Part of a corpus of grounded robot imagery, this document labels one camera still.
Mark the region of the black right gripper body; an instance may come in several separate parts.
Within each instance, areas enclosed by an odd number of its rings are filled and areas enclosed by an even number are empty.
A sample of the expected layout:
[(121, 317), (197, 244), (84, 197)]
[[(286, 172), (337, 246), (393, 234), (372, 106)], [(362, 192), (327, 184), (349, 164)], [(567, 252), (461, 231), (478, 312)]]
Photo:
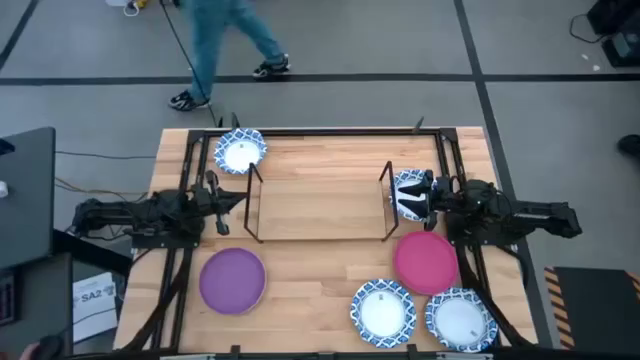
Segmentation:
[(435, 179), (433, 188), (433, 208), (437, 211), (450, 211), (458, 205), (458, 197), (453, 190), (456, 177), (439, 176)]

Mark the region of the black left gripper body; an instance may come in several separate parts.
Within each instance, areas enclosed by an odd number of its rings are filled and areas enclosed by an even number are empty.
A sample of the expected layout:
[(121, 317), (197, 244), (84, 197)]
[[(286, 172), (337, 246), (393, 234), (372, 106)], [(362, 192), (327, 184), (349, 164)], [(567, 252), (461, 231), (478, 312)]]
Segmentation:
[(202, 185), (192, 186), (193, 202), (195, 211), (200, 216), (218, 215), (220, 213), (219, 198), (215, 192), (211, 192)]

